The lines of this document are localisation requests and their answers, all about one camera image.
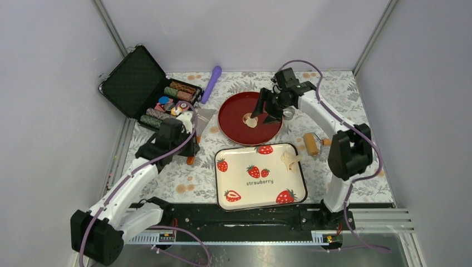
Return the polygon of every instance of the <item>white rectangular tray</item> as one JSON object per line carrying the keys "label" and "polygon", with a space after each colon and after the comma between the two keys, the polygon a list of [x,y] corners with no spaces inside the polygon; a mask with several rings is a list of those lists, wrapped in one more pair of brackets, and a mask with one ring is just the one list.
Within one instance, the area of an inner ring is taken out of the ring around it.
{"label": "white rectangular tray", "polygon": [[287,170],[281,159],[285,152],[298,154],[287,143],[218,151],[218,205],[231,211],[303,202],[307,189],[301,165],[295,172]]}

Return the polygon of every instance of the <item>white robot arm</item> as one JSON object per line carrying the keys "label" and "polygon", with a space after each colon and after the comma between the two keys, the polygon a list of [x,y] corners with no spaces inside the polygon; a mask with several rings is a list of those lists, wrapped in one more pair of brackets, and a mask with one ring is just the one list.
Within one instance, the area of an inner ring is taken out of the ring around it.
{"label": "white robot arm", "polygon": [[107,208],[98,216],[99,220],[107,219],[109,225],[117,231],[122,231],[124,242],[149,228],[149,226],[158,224],[163,215],[163,211],[159,206],[153,203],[146,203],[141,208],[125,216],[125,212],[131,205],[134,196],[138,195],[144,186],[158,175],[158,168],[155,165],[147,165],[125,182],[126,177],[131,175],[134,169],[146,162],[148,160],[142,157],[134,159],[126,173],[115,183],[115,186],[99,202],[90,207],[89,210],[90,215],[95,216],[98,210],[105,206],[105,201],[110,197],[115,187],[124,182],[120,190],[106,205]]}
{"label": "white robot arm", "polygon": [[[313,121],[320,126],[320,128],[326,133],[329,139],[333,139],[339,131],[349,131],[349,128],[342,125],[338,120],[329,114],[324,107],[322,107],[315,96],[315,91],[310,90],[303,94],[302,97],[298,98],[298,108],[306,113]],[[336,109],[330,106],[331,110],[336,112],[339,117],[344,119],[347,123],[353,125],[354,123],[339,114]],[[331,178],[331,183],[328,188],[328,193],[324,197],[324,204],[330,212],[339,212],[342,210],[344,199],[346,198],[349,185],[351,184],[351,178],[343,180],[340,177],[336,177],[334,174]]]}
{"label": "white robot arm", "polygon": [[[354,125],[323,97],[317,96],[318,88],[310,82],[300,83],[291,68],[278,71],[272,81],[277,83],[279,92],[261,89],[251,117],[265,111],[269,116],[263,123],[279,122],[283,117],[283,109],[294,106],[312,118],[332,140],[328,164],[333,176],[317,220],[326,227],[337,225],[343,217],[343,204],[352,182],[351,177],[365,172],[367,166],[372,164],[372,147],[339,121]],[[354,128],[368,139],[371,138],[370,128],[366,124],[354,125]]]}
{"label": "white robot arm", "polygon": [[189,157],[199,151],[190,119],[188,115],[165,119],[159,131],[138,149],[136,159],[113,188],[87,212],[77,210],[72,215],[72,249],[108,266],[118,258],[125,242],[161,221],[167,223],[168,203],[162,200],[147,202],[127,215],[126,210],[174,154]]}

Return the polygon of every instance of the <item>strawberry print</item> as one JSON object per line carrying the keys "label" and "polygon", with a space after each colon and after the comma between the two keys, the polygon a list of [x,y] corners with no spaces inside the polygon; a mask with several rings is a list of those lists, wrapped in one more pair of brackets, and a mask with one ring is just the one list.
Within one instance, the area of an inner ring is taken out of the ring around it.
{"label": "strawberry print", "polygon": [[274,149],[271,146],[257,146],[255,148],[256,153],[267,155],[274,152]]}
{"label": "strawberry print", "polygon": [[276,198],[276,203],[277,204],[287,204],[287,203],[293,203],[297,198],[295,197],[295,193],[293,190],[285,190],[282,191]]}
{"label": "strawberry print", "polygon": [[265,178],[267,176],[269,176],[269,170],[268,169],[264,169],[260,172],[260,175],[262,176],[262,178]]}
{"label": "strawberry print", "polygon": [[218,170],[220,170],[222,172],[225,172],[225,171],[228,170],[228,163],[226,161],[224,161],[224,159],[220,159],[217,162],[217,167],[218,167]]}
{"label": "strawberry print", "polygon": [[233,190],[226,191],[224,193],[224,196],[226,197],[226,200],[228,200],[229,202],[235,202],[241,199],[241,196],[236,191],[233,191]]}
{"label": "strawberry print", "polygon": [[251,165],[248,167],[248,173],[250,176],[258,179],[260,177],[260,173],[259,173],[259,169],[254,166],[254,165]]}

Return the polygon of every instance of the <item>gray wall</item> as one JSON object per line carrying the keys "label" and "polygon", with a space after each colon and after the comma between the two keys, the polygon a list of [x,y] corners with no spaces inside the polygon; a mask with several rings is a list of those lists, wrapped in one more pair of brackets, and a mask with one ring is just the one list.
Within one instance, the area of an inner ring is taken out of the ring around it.
{"label": "gray wall", "polygon": [[401,1],[357,77],[428,266],[470,266],[472,1]]}
{"label": "gray wall", "polygon": [[97,92],[120,54],[90,1],[2,1],[0,25],[0,266],[67,266],[124,119]]}
{"label": "gray wall", "polygon": [[389,0],[103,2],[125,44],[170,72],[273,71],[295,58],[351,70]]}

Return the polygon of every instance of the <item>blue chip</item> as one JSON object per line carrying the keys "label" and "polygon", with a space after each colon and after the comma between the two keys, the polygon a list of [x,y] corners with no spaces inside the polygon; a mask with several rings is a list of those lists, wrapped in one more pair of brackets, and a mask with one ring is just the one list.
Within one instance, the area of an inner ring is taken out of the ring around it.
{"label": "blue chip", "polygon": [[165,105],[167,102],[169,102],[169,98],[166,96],[163,96],[159,99],[159,104]]}

